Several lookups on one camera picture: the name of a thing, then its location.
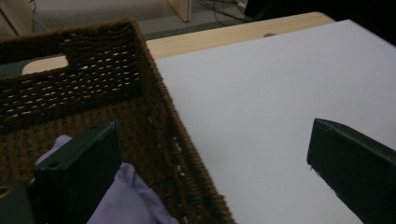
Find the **black object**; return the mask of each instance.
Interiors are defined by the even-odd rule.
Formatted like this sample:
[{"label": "black object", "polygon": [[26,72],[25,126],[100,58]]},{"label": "black object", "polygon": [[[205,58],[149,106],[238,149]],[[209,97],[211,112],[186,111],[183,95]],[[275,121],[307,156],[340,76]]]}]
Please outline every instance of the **black object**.
[{"label": "black object", "polygon": [[364,223],[396,223],[396,151],[315,119],[307,162]]},{"label": "black object", "polygon": [[34,169],[49,223],[86,223],[120,169],[116,121],[85,130]]},{"label": "black object", "polygon": [[20,180],[0,183],[0,223],[35,224],[27,186]]}]

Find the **wooden table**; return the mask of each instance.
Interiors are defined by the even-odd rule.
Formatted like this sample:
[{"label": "wooden table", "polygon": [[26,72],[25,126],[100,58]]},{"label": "wooden table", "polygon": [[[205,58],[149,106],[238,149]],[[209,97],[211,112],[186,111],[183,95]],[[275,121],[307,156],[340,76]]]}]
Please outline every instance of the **wooden table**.
[{"label": "wooden table", "polygon": [[[197,50],[263,38],[265,35],[281,35],[332,22],[334,22],[333,19],[322,13],[311,12],[268,21],[256,21],[186,35],[154,39],[147,41],[147,44],[153,58],[161,59]],[[67,66],[65,57],[56,57],[29,63],[23,68],[22,73],[30,74],[64,66]]]}]

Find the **white board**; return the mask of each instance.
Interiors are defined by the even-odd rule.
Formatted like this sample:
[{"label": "white board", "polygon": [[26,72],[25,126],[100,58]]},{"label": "white board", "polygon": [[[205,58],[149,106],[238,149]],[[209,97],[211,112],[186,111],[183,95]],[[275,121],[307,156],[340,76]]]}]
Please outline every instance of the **white board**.
[{"label": "white board", "polygon": [[361,223],[305,158],[314,118],[396,148],[396,48],[339,21],[156,63],[238,223]]}]

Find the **light wood trim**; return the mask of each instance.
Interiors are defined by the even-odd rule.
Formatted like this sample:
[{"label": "light wood trim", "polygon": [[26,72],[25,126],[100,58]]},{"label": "light wood trim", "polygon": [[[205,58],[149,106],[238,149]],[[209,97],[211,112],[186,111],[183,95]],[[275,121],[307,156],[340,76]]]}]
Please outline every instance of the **light wood trim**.
[{"label": "light wood trim", "polygon": [[168,0],[183,21],[191,20],[192,0]]},{"label": "light wood trim", "polygon": [[0,19],[11,35],[33,32],[33,9],[28,0],[1,0]]},{"label": "light wood trim", "polygon": [[[210,49],[251,39],[263,38],[264,35],[268,34],[280,35],[332,22],[334,22],[334,20],[328,16],[322,13],[312,12],[186,35],[175,35],[150,40],[147,44],[153,58],[161,59],[197,50]],[[29,63],[23,68],[22,73],[29,74],[65,66],[67,66],[66,58],[57,57]]]}]

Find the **brown woven basket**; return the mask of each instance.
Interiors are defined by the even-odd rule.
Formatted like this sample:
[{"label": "brown woven basket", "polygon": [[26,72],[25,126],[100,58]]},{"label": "brown woven basket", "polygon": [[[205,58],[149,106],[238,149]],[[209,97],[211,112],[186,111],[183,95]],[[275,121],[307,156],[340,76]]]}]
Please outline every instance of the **brown woven basket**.
[{"label": "brown woven basket", "polygon": [[0,40],[0,63],[69,63],[0,80],[0,181],[33,177],[61,134],[117,119],[123,160],[180,223],[233,223],[183,127],[137,22],[122,19]]}]

